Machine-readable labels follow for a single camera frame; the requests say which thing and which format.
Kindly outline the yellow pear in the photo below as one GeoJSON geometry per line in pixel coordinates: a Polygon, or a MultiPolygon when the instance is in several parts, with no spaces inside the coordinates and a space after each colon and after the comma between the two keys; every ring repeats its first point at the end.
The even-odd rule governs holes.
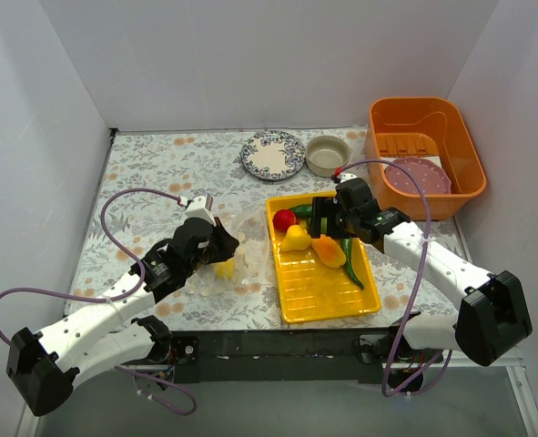
{"type": "Polygon", "coordinates": [[[311,236],[301,225],[291,225],[279,244],[281,252],[302,251],[311,245],[311,236]]]}

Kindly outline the clear zip top bag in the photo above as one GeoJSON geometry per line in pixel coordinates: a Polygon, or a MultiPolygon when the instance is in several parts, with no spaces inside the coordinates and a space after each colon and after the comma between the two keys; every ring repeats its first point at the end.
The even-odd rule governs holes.
{"type": "Polygon", "coordinates": [[[260,209],[221,215],[226,230],[239,241],[233,280],[218,279],[211,265],[204,266],[188,280],[188,293],[204,297],[244,290],[258,282],[269,264],[269,229],[260,209]]]}

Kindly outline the green red mango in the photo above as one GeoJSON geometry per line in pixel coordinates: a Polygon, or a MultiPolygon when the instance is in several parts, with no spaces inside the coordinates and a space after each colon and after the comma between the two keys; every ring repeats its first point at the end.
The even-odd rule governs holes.
{"type": "Polygon", "coordinates": [[[328,234],[328,220],[326,218],[320,220],[320,233],[328,234]]]}

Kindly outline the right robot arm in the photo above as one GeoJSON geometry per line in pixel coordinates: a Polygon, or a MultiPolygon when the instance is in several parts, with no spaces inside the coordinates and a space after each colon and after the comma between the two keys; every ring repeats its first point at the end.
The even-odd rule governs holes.
{"type": "Polygon", "coordinates": [[[396,208],[382,209],[361,178],[339,181],[332,197],[312,200],[310,235],[357,238],[422,276],[457,310],[451,316],[409,312],[396,322],[391,355],[410,361],[421,350],[452,350],[489,366],[528,338],[533,325],[520,280],[476,267],[438,242],[396,208]]]}

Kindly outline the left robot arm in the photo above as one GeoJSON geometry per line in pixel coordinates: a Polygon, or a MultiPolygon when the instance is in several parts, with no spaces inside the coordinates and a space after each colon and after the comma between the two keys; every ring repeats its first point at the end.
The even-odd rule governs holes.
{"type": "Polygon", "coordinates": [[[164,362],[172,335],[154,316],[139,313],[183,288],[200,267],[231,259],[239,241],[218,218],[188,218],[108,291],[59,322],[13,335],[6,373],[30,411],[44,416],[83,382],[129,361],[164,362]]]}

